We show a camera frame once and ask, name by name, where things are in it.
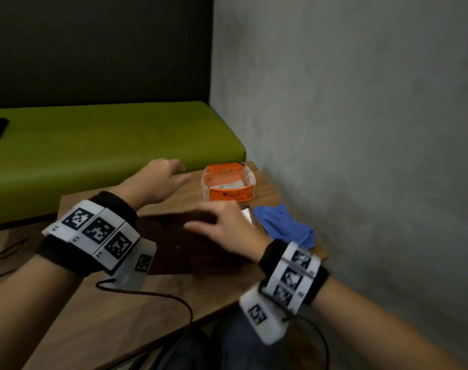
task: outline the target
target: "qr code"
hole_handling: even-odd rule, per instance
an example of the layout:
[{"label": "qr code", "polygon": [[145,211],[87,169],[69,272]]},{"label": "qr code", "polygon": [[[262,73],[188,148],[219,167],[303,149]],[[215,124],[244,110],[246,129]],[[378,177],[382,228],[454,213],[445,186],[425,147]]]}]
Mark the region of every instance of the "qr code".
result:
[{"label": "qr code", "polygon": [[131,244],[132,242],[118,231],[112,239],[109,240],[104,249],[119,260]]},{"label": "qr code", "polygon": [[148,270],[148,265],[152,261],[152,256],[141,254],[138,262],[135,266],[135,271],[139,271],[141,273],[146,273]]},{"label": "qr code", "polygon": [[281,286],[277,286],[274,291],[274,299],[287,307],[292,300],[292,293]]},{"label": "qr code", "polygon": [[301,280],[303,280],[303,277],[290,267],[286,268],[282,274],[282,281],[294,291],[297,289],[297,287],[299,287]]},{"label": "qr code", "polygon": [[311,262],[311,256],[296,249],[294,255],[292,256],[292,261],[307,269]]},{"label": "qr code", "polygon": [[267,319],[267,315],[263,311],[262,307],[258,304],[249,309],[248,313],[256,326]]},{"label": "qr code", "polygon": [[102,244],[115,229],[113,225],[98,217],[82,233],[97,244]]},{"label": "qr code", "polygon": [[66,217],[61,223],[67,225],[68,227],[78,230],[85,223],[93,217],[93,214],[85,209],[78,208],[72,212],[68,217]]}]

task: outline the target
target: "microfiber cloth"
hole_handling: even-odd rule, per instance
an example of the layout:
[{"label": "microfiber cloth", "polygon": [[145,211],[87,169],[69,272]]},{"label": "microfiber cloth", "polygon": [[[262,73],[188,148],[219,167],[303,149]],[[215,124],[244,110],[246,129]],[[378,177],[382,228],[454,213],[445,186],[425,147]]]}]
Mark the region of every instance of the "microfiber cloth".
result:
[{"label": "microfiber cloth", "polygon": [[303,249],[314,246],[315,233],[305,224],[297,222],[285,204],[279,206],[257,206],[253,209],[256,218],[272,239],[295,241]]}]

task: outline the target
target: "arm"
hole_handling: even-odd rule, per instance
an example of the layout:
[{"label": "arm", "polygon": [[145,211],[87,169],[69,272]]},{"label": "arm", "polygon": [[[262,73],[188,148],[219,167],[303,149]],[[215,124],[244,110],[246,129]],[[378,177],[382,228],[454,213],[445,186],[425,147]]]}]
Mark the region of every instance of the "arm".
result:
[{"label": "arm", "polygon": [[[271,239],[256,230],[235,201],[202,203],[217,224],[189,222],[185,228],[218,242],[226,250],[259,262]],[[464,369],[395,315],[329,277],[312,306],[371,365],[381,369]]]},{"label": "arm", "polygon": [[[178,160],[151,161],[111,192],[137,211],[165,200],[186,184],[189,175],[171,178],[174,171],[183,169]],[[23,367],[82,280],[36,255],[0,284],[0,370]]]}]

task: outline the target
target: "orange container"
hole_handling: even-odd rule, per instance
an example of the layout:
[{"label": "orange container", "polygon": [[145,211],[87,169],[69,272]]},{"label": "orange container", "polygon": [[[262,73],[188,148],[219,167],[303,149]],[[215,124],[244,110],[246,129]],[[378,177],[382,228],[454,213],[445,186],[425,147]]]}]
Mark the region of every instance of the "orange container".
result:
[{"label": "orange container", "polygon": [[207,166],[201,176],[201,192],[205,201],[250,201],[255,195],[255,185],[251,169],[238,162]]}]

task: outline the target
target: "green cushion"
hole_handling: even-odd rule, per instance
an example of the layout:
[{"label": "green cushion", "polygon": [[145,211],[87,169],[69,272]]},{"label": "green cushion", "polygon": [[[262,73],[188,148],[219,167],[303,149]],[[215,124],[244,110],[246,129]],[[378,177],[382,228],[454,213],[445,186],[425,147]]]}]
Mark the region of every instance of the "green cushion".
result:
[{"label": "green cushion", "polygon": [[61,195],[113,186],[154,158],[179,158],[188,171],[245,158],[201,102],[0,109],[0,118],[10,120],[0,140],[0,223],[56,212]]}]

